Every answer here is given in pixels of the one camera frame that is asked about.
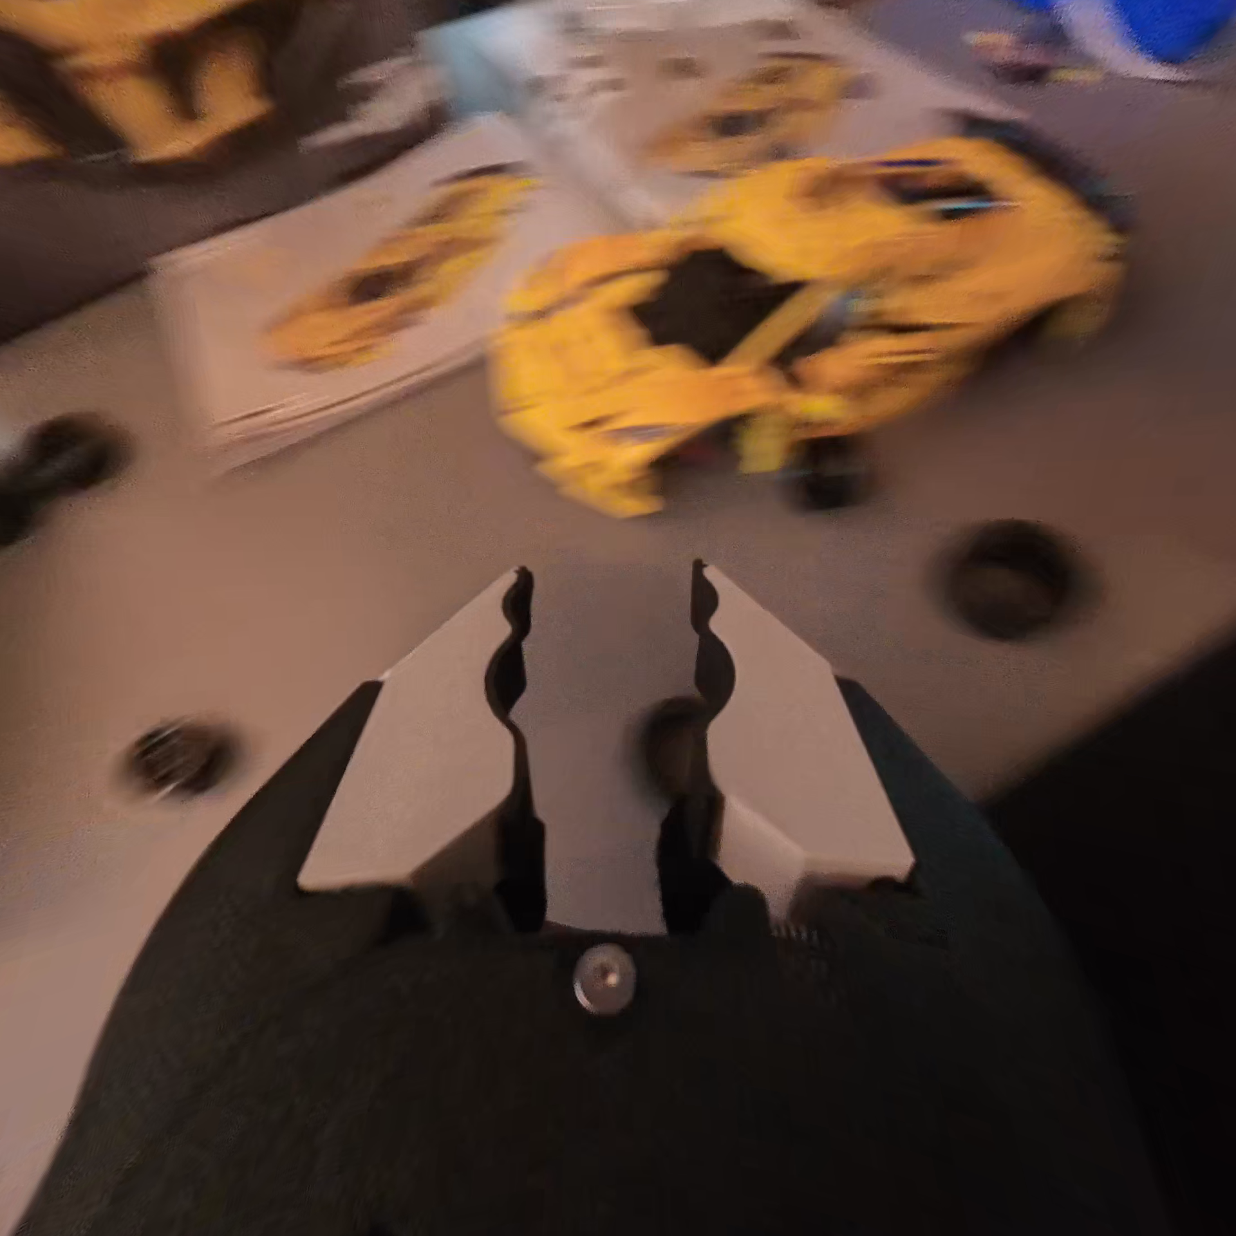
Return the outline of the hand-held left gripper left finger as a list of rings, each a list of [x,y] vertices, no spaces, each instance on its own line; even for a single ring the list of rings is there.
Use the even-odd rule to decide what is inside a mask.
[[[407,889],[431,914],[477,894],[513,931],[542,930],[545,826],[513,717],[532,595],[529,570],[505,571],[381,677],[303,892]]]

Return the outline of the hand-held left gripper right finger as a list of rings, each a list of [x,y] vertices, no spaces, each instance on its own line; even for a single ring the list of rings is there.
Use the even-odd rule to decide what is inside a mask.
[[[667,931],[697,931],[730,886],[760,892],[781,927],[803,922],[823,889],[907,882],[910,843],[830,663],[701,560],[690,570],[689,625],[719,799],[665,803]]]

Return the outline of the yellow toy brick car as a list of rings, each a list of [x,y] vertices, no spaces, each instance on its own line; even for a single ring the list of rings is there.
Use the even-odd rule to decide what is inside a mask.
[[[796,443],[864,438],[1027,329],[1089,339],[1131,220],[1095,168],[994,118],[762,167],[531,271],[490,347],[496,423],[566,497],[651,516],[660,468],[708,435],[781,473]]]

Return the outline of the grey desk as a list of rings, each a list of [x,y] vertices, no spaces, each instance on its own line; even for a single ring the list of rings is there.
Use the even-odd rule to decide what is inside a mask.
[[[654,930],[659,813],[629,736],[690,685],[694,560],[860,682],[986,799],[1233,623],[1233,81],[1022,99],[1135,201],[1120,307],[1079,347],[1011,345],[882,430],[874,489],[792,505],[700,448],[656,517],[561,498],[490,421],[482,367],[243,473],[194,449],[131,288],[3,351],[19,423],[99,411],[134,454],[3,552],[3,1233],[46,1170],[104,1015],[202,849],[358,682],[507,570],[534,576],[528,737],[567,924]],[[965,527],[1033,521],[1090,600],[1027,642],[940,606]],[[215,720],[219,789],[150,800],[117,775],[163,720]]]

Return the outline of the black ridged toy part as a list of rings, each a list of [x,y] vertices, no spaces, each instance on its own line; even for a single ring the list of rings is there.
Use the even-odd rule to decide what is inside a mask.
[[[872,491],[866,443],[856,435],[799,442],[781,468],[781,481],[787,498],[804,513],[853,508]]]
[[[238,736],[229,726],[200,718],[163,720],[126,745],[117,775],[150,800],[189,800],[219,789],[238,759]]]

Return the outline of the large car print booklet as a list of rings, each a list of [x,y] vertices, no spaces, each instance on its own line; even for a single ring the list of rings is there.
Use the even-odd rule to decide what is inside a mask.
[[[235,467],[469,366],[532,211],[532,148],[474,116],[295,209],[155,258],[177,394]]]

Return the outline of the toy car set box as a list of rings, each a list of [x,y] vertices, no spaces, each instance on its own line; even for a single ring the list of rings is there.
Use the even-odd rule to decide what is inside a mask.
[[[452,4],[3,4],[3,342],[431,136]]]

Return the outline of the cluster of small loose bricks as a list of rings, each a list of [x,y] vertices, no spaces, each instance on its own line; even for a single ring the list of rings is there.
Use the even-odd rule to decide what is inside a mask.
[[[975,61],[1003,84],[1090,86],[1105,78],[1103,70],[1070,59],[1065,50],[1054,43],[997,31],[967,32],[962,40]]]

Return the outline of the blue plastic bin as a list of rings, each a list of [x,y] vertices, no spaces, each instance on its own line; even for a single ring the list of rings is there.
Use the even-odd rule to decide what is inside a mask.
[[[1013,2],[1103,70],[1184,84],[1233,48],[1234,2]]]

